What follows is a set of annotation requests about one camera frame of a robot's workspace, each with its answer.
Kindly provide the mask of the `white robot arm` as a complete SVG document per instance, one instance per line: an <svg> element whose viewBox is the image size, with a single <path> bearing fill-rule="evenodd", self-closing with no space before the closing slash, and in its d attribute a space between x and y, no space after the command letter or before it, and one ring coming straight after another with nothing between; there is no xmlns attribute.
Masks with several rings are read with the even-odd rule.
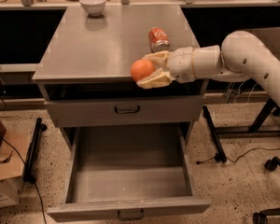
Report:
<svg viewBox="0 0 280 224"><path fill-rule="evenodd" d="M161 88L174 81L188 83L209 78L242 82L251 78L280 108L280 61L247 31L227 35L220 46L160 51L144 58L153 62L157 70L137 81L142 89Z"/></svg>

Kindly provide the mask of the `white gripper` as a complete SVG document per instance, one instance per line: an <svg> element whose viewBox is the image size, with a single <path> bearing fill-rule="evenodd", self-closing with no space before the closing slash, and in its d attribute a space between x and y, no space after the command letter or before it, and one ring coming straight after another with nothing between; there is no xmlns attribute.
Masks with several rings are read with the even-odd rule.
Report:
<svg viewBox="0 0 280 224"><path fill-rule="evenodd" d="M181 48L173 51L158 51L147 54L143 60L148 60L159 68L148 77L136 82L137 86L142 89L162 88L169 86L174 80L179 83L188 83L195 80L192 67L192 47Z"/></svg>

